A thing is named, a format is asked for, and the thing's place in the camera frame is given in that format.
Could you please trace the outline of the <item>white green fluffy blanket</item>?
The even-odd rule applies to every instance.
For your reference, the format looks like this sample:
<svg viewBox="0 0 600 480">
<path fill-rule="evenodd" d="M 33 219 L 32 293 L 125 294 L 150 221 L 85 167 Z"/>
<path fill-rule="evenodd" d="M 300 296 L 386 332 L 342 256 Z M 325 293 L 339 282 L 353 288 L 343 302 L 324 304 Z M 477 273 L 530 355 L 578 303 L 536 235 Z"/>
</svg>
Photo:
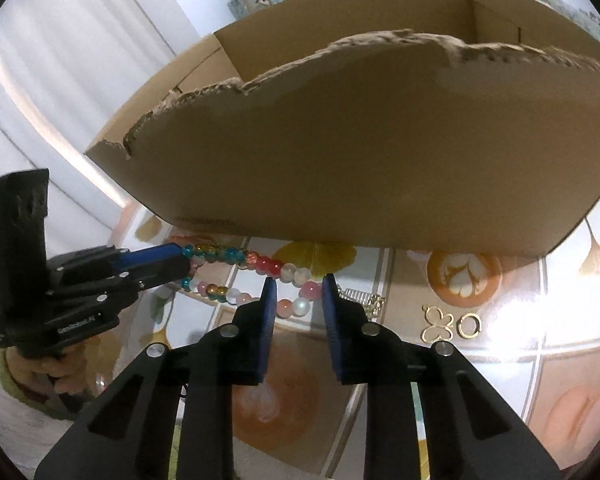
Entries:
<svg viewBox="0 0 600 480">
<path fill-rule="evenodd" d="M 106 362 L 98 337 L 67 348 L 60 360 L 28 360 L 15 348 L 0 350 L 0 445 L 26 478 L 34 477 L 76 419 L 54 409 L 41 379 L 52 376 L 57 394 L 91 402 L 97 396 L 97 367 Z"/>
</svg>

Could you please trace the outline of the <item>white curtain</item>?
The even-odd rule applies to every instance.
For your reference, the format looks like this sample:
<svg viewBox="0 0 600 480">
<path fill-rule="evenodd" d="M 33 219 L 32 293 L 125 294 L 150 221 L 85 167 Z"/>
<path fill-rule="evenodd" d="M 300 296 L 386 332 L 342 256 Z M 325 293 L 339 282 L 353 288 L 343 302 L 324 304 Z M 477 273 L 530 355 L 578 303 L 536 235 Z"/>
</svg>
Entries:
<svg viewBox="0 0 600 480">
<path fill-rule="evenodd" d="M 6 0 L 0 177 L 50 172 L 51 252 L 108 242 L 129 197 L 85 157 L 151 76 L 232 17 L 226 0 Z"/>
</svg>

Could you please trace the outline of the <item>brown cardboard box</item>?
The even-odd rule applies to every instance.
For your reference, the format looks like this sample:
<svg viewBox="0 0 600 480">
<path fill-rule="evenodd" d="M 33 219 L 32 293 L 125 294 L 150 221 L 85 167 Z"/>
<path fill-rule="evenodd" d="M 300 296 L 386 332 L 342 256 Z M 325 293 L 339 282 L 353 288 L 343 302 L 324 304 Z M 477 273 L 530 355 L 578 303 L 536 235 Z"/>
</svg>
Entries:
<svg viewBox="0 0 600 480">
<path fill-rule="evenodd" d="M 536 0 L 287 0 L 87 154 L 199 233 L 539 257 L 600 199 L 600 42 Z"/>
</svg>

